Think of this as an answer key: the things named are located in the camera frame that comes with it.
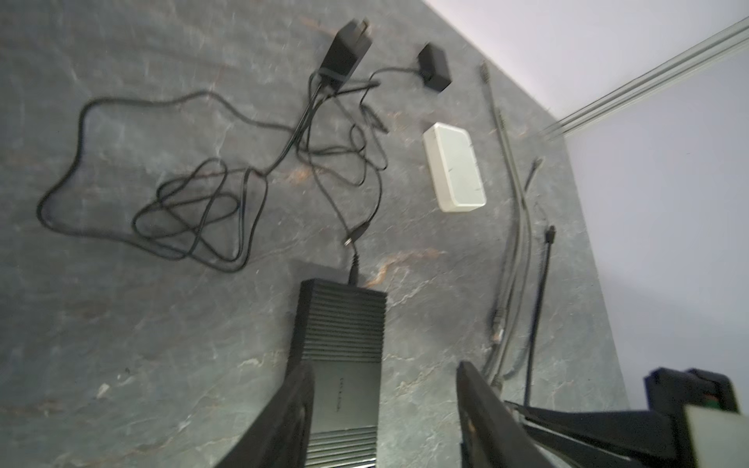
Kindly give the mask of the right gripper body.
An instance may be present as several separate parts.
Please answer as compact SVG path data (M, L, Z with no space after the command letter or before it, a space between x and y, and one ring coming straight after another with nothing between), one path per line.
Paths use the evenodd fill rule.
M733 384L724 374L708 370L653 370L645 379L649 409L666 415L673 424L677 462L696 467L687 407L740 414Z

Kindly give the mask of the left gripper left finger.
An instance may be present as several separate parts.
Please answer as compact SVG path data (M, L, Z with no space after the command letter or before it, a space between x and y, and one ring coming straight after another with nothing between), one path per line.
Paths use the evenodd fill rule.
M297 366L217 467L304 467L314 386L312 366Z

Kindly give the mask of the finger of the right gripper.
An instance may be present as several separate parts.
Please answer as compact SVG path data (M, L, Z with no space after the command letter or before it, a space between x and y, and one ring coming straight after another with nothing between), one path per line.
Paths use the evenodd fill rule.
M678 462L669 417L654 411L564 413L510 404L532 440L565 462Z

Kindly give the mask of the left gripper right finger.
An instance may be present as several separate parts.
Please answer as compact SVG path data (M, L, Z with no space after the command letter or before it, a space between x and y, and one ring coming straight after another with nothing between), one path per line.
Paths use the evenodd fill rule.
M456 395L463 467L550 467L476 367L462 361L456 369Z

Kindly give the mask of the black network switch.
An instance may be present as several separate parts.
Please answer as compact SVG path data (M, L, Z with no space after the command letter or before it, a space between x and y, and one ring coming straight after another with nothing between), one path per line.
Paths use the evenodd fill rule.
M314 373L307 467L374 467L387 294L323 279L300 284L287 371Z

